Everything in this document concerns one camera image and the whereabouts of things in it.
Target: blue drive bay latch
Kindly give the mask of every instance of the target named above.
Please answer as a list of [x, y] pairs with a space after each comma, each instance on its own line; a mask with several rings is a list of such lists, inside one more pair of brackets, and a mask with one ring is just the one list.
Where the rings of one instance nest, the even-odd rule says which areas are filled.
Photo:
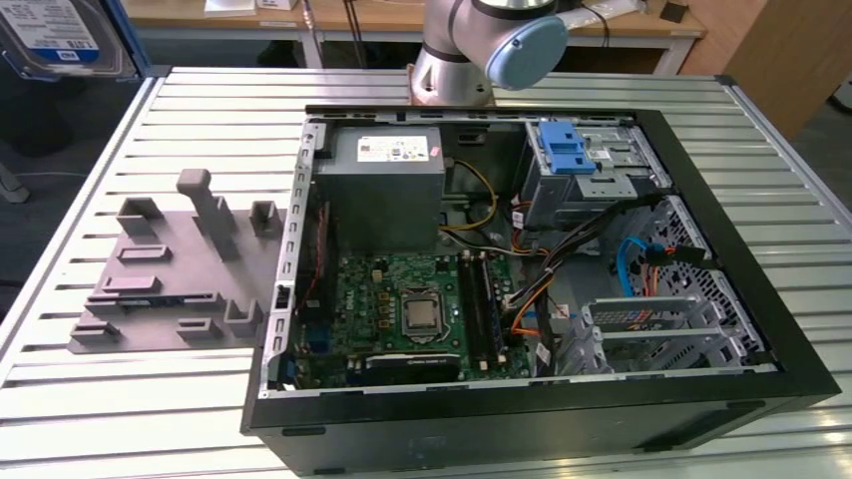
[[570, 122], [542, 122], [537, 125], [538, 139], [554, 175], [592, 175], [597, 165], [585, 156], [585, 140]]

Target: white table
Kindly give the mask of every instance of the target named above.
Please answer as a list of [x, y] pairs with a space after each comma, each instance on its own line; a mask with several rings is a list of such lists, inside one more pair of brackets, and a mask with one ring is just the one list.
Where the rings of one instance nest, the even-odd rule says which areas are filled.
[[[396, 71], [194, 68], [145, 82], [0, 328], [0, 467], [12, 467], [2, 477], [288, 477], [260, 441], [238, 433], [249, 349], [73, 355], [64, 345], [120, 232], [112, 215], [124, 198], [188, 210], [169, 192], [184, 168], [206, 168], [232, 209], [253, 200], [284, 206], [302, 107], [404, 104], [405, 83]], [[552, 75], [537, 88], [494, 93], [501, 105], [664, 112], [849, 392], [686, 452], [394, 477], [849, 477], [852, 219], [758, 112], [712, 78]]]

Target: motherboard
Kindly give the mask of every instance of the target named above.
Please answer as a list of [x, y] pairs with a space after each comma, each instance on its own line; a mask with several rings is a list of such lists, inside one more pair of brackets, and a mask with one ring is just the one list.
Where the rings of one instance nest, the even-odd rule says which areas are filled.
[[408, 371], [453, 380], [529, 376], [522, 342], [502, 342], [498, 305], [513, 291], [504, 256], [341, 256], [336, 291], [333, 320], [302, 325], [302, 388], [368, 385], [376, 376], [420, 382]]

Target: green motherboard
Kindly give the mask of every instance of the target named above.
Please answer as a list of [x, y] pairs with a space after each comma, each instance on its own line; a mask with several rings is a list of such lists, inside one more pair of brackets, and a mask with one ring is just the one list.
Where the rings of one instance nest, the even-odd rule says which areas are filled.
[[[304, 327], [301, 387], [358, 385], [361, 358], [394, 353], [457, 354], [457, 380], [529, 376], [522, 342], [504, 349], [500, 364], [486, 369], [470, 364], [457, 261], [454, 255], [428, 254], [340, 258], [333, 322]], [[505, 258], [490, 257], [486, 267], [498, 300], [513, 291]]]

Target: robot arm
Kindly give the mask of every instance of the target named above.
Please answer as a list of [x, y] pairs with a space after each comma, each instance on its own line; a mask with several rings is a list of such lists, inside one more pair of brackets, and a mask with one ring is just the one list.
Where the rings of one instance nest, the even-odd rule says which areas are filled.
[[412, 73], [421, 105], [476, 106], [490, 83], [532, 86], [561, 58], [568, 32], [554, 0], [429, 0], [424, 46]]

